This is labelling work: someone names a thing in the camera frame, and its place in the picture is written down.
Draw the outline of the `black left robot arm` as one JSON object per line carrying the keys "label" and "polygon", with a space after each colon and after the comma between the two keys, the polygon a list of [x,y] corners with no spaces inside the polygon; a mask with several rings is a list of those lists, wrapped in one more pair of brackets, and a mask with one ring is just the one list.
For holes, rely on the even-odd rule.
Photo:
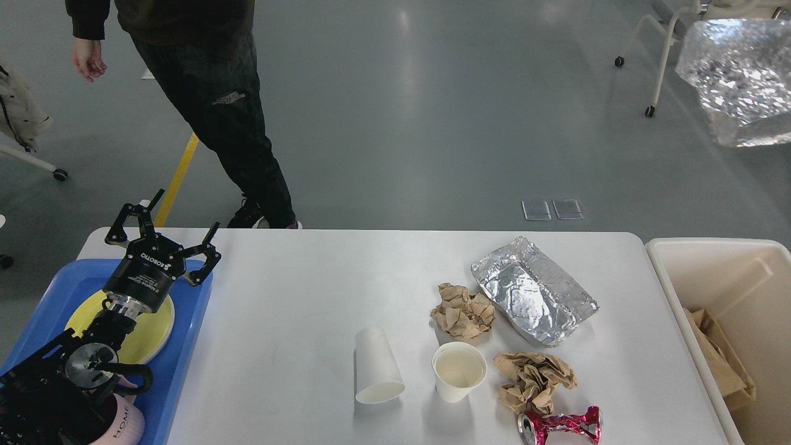
{"label": "black left robot arm", "polygon": [[156,230],[161,197],[126,203],[120,260],[59,271],[2,366],[3,444],[162,444],[221,259],[219,225],[185,247]]}

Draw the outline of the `person's right hand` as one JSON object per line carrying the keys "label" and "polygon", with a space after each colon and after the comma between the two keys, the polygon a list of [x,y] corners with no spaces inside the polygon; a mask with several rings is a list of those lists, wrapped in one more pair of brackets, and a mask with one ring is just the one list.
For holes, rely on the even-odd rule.
{"label": "person's right hand", "polygon": [[75,38],[71,62],[76,73],[89,83],[101,78],[108,68],[102,57],[101,40]]}

